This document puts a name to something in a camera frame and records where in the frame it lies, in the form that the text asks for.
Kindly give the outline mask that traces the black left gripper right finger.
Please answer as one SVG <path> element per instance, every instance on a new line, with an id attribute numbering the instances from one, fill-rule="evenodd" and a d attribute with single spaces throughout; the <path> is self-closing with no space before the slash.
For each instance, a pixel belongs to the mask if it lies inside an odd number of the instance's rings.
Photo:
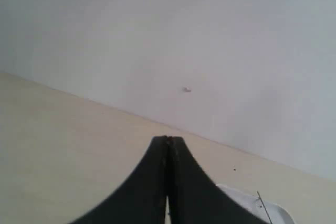
<path id="1" fill-rule="evenodd" d="M 167 139 L 166 190 L 171 223 L 265 223 L 209 178 L 181 137 Z"/>

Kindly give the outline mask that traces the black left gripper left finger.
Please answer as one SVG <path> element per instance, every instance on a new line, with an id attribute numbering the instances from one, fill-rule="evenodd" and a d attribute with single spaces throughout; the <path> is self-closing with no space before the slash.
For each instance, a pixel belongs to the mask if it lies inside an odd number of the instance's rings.
<path id="1" fill-rule="evenodd" d="M 128 178 L 73 223 L 165 223 L 168 137 L 154 137 Z"/>

